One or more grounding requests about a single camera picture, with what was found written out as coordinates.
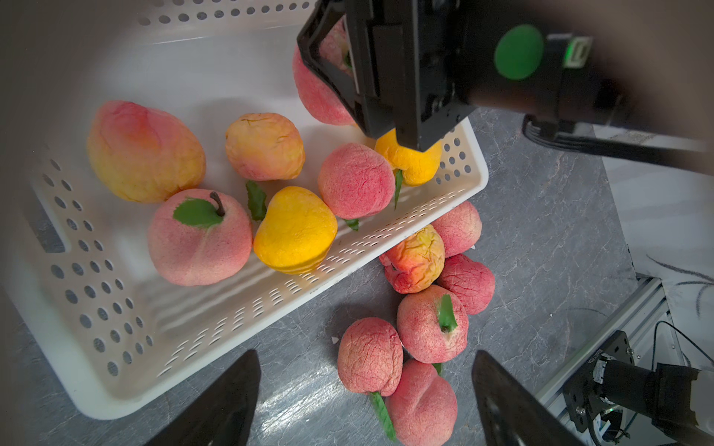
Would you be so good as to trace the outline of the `yellow peach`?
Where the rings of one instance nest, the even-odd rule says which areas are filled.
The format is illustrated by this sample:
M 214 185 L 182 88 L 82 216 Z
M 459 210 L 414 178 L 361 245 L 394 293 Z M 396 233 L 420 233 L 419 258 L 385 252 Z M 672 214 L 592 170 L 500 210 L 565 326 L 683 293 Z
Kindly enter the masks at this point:
M 375 151 L 382 155 L 393 170 L 403 174 L 403 183 L 409 187 L 418 187 L 431 181 L 441 163 L 443 145 L 437 142 L 426 152 L 419 152 L 401 146 L 393 129 L 377 139 Z

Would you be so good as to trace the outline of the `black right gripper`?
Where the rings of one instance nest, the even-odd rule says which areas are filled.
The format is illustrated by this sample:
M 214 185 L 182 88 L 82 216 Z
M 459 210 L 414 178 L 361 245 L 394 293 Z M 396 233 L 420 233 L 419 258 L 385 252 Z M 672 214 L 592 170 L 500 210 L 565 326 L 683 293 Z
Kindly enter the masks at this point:
M 297 36 L 302 61 L 370 138 L 418 152 L 491 104 L 488 1 L 320 1 Z

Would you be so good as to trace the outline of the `orange pink wrinkled peach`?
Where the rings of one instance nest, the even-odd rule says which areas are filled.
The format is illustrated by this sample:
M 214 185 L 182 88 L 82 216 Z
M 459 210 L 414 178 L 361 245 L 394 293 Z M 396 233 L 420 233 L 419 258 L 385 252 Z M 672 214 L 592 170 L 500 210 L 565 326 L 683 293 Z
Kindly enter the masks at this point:
M 108 101 L 98 109 L 87 156 L 104 186 L 135 203 L 164 202 L 206 176 L 204 148 L 182 120 L 130 101 Z

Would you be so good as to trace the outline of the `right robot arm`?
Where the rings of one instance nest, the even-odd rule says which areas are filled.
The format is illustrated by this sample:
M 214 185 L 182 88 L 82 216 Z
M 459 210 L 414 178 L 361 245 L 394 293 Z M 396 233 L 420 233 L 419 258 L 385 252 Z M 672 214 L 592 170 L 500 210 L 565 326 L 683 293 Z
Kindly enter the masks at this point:
M 477 107 L 515 111 L 543 147 L 711 174 L 703 152 L 576 135 L 669 134 L 602 46 L 524 1 L 321 1 L 297 37 L 308 69 L 372 139 L 423 152 Z

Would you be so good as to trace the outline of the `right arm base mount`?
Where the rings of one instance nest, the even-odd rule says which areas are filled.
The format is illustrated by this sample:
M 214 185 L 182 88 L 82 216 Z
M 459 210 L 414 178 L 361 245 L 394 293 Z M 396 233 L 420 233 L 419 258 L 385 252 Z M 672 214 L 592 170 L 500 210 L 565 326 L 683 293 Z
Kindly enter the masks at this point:
M 630 342 L 615 331 L 562 387 L 571 421 L 583 432 L 595 416 L 615 406 L 650 418 L 654 427 L 682 445 L 713 443 L 713 373 L 659 363 L 634 363 Z

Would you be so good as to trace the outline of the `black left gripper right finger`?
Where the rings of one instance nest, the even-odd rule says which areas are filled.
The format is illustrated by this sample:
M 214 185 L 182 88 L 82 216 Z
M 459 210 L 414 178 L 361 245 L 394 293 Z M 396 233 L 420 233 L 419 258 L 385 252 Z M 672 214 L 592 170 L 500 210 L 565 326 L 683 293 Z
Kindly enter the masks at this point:
M 488 445 L 580 445 L 493 356 L 476 353 L 472 383 Z

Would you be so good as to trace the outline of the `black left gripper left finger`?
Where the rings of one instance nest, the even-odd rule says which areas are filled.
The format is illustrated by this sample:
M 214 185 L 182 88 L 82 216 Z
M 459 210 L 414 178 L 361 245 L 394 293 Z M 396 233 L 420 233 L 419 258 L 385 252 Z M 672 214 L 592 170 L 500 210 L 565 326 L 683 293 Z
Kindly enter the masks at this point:
M 246 445 L 260 391 L 258 353 L 249 349 L 150 445 Z

